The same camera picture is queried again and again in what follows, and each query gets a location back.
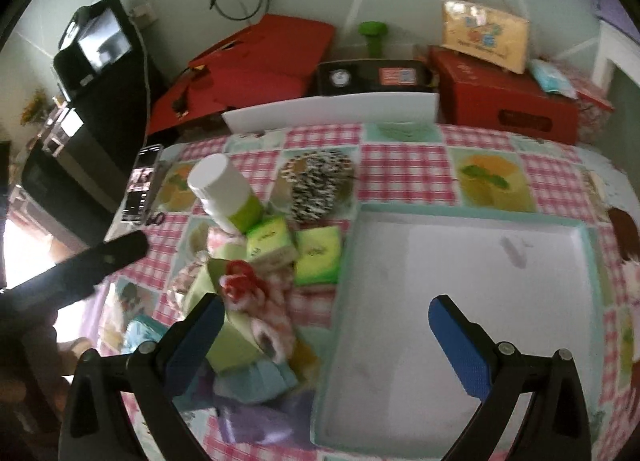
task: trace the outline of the blue gripper pad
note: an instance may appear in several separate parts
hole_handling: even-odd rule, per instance
[[[471,338],[441,300],[434,298],[429,305],[429,326],[456,376],[469,396],[485,401],[491,391],[492,373]]]
[[[224,323],[225,306],[222,298],[216,297],[194,322],[165,365],[164,393],[168,397],[180,396],[187,390]]]

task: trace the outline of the white bottle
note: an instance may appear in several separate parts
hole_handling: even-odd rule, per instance
[[[260,200],[225,154],[211,154],[197,162],[187,183],[205,212],[225,232],[244,234],[260,222]]]

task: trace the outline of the red box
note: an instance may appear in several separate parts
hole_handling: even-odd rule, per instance
[[[154,105],[149,133],[224,111],[304,96],[335,28],[325,22],[265,14],[191,60],[191,70]],[[186,99],[178,118],[172,104]]]
[[[429,55],[430,64],[440,74],[440,109],[447,123],[575,144],[577,102],[546,94],[529,72],[505,72],[435,46]]]

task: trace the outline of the wall socket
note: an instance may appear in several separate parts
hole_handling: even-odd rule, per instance
[[[132,8],[129,15],[139,30],[144,30],[158,20],[158,16],[151,7],[151,3],[144,3]]]

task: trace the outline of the phone screen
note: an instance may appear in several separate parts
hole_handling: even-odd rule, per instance
[[[146,194],[156,171],[156,160],[162,152],[161,146],[142,149],[131,172],[127,185],[127,201],[124,207],[124,219],[139,220],[146,202]]]

